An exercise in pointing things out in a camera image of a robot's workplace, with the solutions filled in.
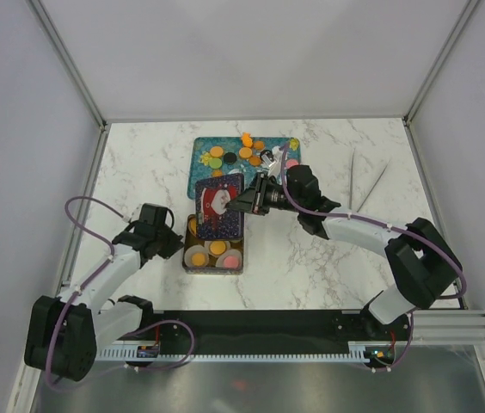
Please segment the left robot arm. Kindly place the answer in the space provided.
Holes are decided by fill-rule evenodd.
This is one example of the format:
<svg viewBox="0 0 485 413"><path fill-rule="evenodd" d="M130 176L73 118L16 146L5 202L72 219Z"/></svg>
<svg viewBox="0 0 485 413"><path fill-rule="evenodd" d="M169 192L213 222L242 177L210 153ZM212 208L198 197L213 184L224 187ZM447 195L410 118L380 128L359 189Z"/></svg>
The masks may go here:
<svg viewBox="0 0 485 413"><path fill-rule="evenodd" d="M153 305L136 296L104 305L112 294L155 257L169 259L183 247L173 230L174 214L165 206L143 204L138 216L106 243L108 252L83 281L55 297L33 304L24 349L27 366L47 378L78 382L90 371L99 351L122 336L151 336L156 327Z"/></svg>

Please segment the metal tongs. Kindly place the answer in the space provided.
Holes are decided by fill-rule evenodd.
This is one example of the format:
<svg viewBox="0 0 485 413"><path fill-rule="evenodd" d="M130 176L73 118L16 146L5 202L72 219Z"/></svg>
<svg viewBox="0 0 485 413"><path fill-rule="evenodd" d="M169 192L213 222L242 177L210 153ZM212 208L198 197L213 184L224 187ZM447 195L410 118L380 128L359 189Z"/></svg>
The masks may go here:
<svg viewBox="0 0 485 413"><path fill-rule="evenodd" d="M368 170L358 170L358 152L352 149L348 164L347 207L360 212L371 198L379 183L384 178L391 159L372 165Z"/></svg>

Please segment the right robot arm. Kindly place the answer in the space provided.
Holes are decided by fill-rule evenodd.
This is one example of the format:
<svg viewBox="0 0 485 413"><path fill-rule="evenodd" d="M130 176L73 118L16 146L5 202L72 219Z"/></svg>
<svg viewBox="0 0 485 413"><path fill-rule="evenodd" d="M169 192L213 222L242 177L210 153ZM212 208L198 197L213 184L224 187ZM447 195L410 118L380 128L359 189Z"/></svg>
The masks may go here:
<svg viewBox="0 0 485 413"><path fill-rule="evenodd" d="M264 173L256 174L249 187L226 207L261 216L272 209L295 212L310 235L351 243L386 258L394 282L359 314L363 334L374 340L390 332L396 320L416 309L426 310L442 299L445 290L463 273L451 248L429 220L418 218L400 228L356 215L322 195L307 165L291 167L280 182Z"/></svg>

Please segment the gold tin lid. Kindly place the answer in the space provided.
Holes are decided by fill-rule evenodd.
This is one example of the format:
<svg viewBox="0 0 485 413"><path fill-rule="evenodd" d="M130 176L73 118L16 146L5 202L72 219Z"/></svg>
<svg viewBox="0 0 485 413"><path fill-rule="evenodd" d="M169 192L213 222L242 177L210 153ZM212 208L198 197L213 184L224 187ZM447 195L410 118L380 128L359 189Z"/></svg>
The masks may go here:
<svg viewBox="0 0 485 413"><path fill-rule="evenodd" d="M236 240L243 237L243 213L227 204L244 189L243 174L211 177L195 184L196 236L205 241Z"/></svg>

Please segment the square cookie tin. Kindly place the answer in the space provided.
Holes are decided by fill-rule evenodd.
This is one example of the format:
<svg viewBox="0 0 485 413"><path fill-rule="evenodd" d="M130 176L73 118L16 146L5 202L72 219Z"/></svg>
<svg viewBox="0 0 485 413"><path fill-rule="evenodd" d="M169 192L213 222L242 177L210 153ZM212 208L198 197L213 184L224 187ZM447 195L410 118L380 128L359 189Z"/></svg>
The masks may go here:
<svg viewBox="0 0 485 413"><path fill-rule="evenodd" d="M197 237L197 219L187 216L181 265L188 274L240 275L244 269L244 239L207 241Z"/></svg>

